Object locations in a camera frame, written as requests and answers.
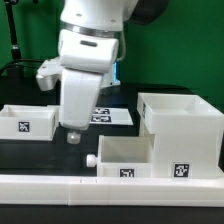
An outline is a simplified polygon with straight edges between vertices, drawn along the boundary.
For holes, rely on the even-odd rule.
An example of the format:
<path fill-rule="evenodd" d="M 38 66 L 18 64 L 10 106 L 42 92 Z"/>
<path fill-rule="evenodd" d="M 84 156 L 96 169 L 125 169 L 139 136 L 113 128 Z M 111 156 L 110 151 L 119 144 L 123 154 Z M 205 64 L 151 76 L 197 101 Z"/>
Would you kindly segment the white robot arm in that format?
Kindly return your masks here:
<path fill-rule="evenodd" d="M 78 144 L 88 129 L 103 76 L 125 48 L 126 22 L 148 25 L 167 9 L 169 0 L 65 0 L 58 53 L 63 67 L 60 124 L 67 142 Z"/>

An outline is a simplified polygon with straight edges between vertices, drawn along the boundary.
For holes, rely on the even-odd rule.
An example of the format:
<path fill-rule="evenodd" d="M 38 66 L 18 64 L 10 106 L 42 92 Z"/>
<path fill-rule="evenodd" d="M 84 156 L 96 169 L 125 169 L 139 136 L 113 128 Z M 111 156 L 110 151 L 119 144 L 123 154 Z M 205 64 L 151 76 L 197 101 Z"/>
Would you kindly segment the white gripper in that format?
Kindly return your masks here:
<path fill-rule="evenodd" d="M 79 144 L 81 134 L 86 130 L 96 106 L 102 75 L 64 69 L 61 79 L 59 122 L 63 127 L 74 129 L 67 133 L 69 144 Z"/>

